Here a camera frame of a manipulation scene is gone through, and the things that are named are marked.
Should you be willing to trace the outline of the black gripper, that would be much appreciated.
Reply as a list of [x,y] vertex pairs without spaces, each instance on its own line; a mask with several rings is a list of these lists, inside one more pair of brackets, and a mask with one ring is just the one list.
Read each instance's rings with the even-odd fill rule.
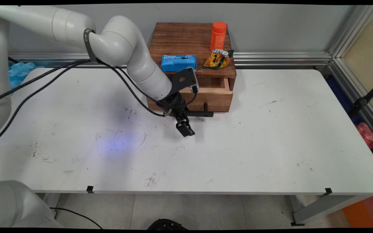
[[157,106],[163,111],[163,115],[176,117],[176,128],[182,136],[193,136],[195,131],[191,128],[186,114],[187,102],[181,94],[172,94],[157,101]]

